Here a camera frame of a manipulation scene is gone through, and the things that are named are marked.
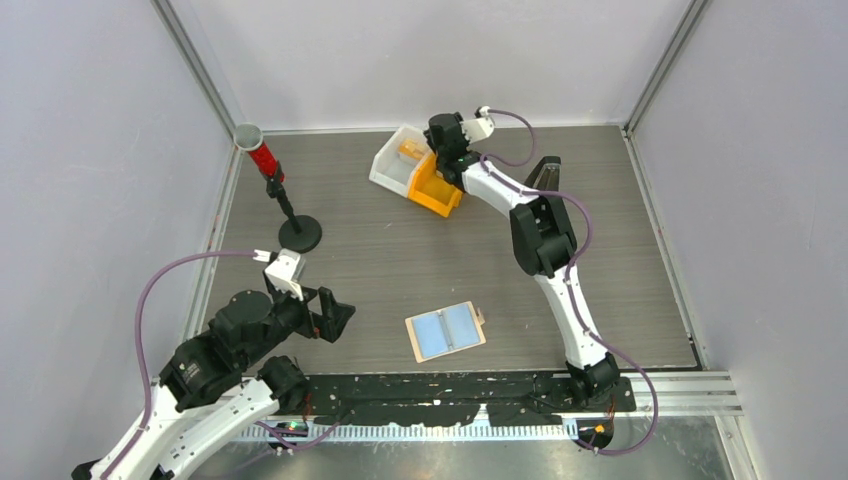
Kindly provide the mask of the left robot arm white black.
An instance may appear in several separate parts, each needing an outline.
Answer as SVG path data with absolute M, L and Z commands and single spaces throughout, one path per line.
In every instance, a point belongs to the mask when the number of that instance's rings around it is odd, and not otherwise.
M 103 458 L 74 479 L 186 479 L 236 434 L 276 413 L 303 414 L 311 386 L 272 350 L 297 333 L 335 342 L 356 308 L 326 287 L 302 297 L 242 291 L 203 333 L 180 344 L 151 388 L 142 413 Z

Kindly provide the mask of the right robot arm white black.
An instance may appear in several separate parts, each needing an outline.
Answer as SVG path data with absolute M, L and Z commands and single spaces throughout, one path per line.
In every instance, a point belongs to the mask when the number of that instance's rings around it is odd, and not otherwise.
M 472 149 L 493 132 L 491 112 L 483 108 L 472 119 L 460 113 L 437 114 L 429 119 L 424 137 L 448 184 L 509 220 L 516 262 L 539 284 L 562 336 L 571 401 L 584 410 L 596 410 L 610 398 L 620 370 L 600 340 L 579 285 L 575 260 L 580 251 L 559 178 L 547 180 L 544 190 L 534 186 L 545 168 L 559 170 L 562 161 L 544 156 L 526 180 L 518 182 Z

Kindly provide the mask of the beige card holder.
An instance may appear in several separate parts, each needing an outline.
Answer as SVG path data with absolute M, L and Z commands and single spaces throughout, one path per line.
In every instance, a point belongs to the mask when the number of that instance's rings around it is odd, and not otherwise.
M 485 319 L 471 301 L 408 317 L 404 323 L 417 363 L 487 342 L 483 332 Z

